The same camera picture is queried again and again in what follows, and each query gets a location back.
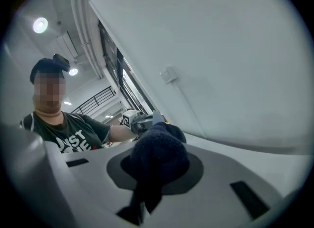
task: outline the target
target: black rectangular slot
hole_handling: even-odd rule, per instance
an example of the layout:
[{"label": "black rectangular slot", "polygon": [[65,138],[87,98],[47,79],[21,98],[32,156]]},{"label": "black rectangular slot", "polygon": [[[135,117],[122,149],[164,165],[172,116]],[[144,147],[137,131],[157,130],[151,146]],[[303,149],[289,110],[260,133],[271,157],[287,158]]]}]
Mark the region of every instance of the black rectangular slot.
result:
[{"label": "black rectangular slot", "polygon": [[245,182],[231,183],[230,186],[253,219],[258,218],[269,210],[269,207]]},{"label": "black rectangular slot", "polygon": [[67,163],[68,167],[74,167],[77,165],[88,163],[88,160],[86,160],[85,158],[82,158],[82,159],[78,159],[78,160],[74,160],[74,161],[70,161],[70,162],[66,162],[66,163]]}]

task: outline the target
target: wall-mounted air conditioner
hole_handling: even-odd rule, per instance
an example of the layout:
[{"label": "wall-mounted air conditioner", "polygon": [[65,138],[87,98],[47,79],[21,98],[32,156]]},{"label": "wall-mounted air conditioner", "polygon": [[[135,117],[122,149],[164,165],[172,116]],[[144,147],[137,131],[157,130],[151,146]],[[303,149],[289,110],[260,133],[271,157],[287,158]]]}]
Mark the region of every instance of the wall-mounted air conditioner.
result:
[{"label": "wall-mounted air conditioner", "polygon": [[52,54],[60,54],[71,62],[76,62],[75,58],[78,56],[78,53],[72,43],[72,40],[68,32],[57,37],[49,44],[49,48],[52,51]]}]

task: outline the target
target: man's arm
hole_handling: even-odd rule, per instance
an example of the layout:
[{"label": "man's arm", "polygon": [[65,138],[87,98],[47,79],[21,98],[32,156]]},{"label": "man's arm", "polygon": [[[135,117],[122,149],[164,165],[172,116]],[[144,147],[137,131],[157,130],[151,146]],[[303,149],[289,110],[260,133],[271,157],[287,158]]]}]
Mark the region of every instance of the man's arm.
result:
[{"label": "man's arm", "polygon": [[128,127],[126,126],[111,126],[108,138],[106,141],[112,143],[125,142],[136,137]]},{"label": "man's arm", "polygon": [[105,142],[124,142],[136,137],[129,128],[126,126],[110,126],[102,124],[99,121],[92,119],[91,117],[83,114],[77,114],[84,120],[85,123],[89,124],[95,131],[102,143]]}]

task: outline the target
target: dark towel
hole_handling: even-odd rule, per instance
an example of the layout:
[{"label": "dark towel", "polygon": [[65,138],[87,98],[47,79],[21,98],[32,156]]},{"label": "dark towel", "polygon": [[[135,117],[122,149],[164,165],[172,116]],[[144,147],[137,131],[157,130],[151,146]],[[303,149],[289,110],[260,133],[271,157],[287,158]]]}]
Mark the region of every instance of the dark towel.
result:
[{"label": "dark towel", "polygon": [[129,207],[118,215],[134,224],[140,217],[139,206],[145,203],[151,213],[161,200],[161,188],[164,184],[182,176],[189,167],[187,151],[182,145],[186,142],[183,132],[176,126],[159,122],[153,125],[136,143],[129,157],[121,167],[137,180]]}]

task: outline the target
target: man's hand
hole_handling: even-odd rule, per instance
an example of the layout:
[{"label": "man's hand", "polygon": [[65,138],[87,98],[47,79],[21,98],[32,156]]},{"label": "man's hand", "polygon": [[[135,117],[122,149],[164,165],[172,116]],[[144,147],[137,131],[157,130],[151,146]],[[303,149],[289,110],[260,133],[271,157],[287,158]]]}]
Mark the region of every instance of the man's hand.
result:
[{"label": "man's hand", "polygon": [[126,126],[111,126],[107,141],[112,143],[128,141],[136,137],[128,127]]}]

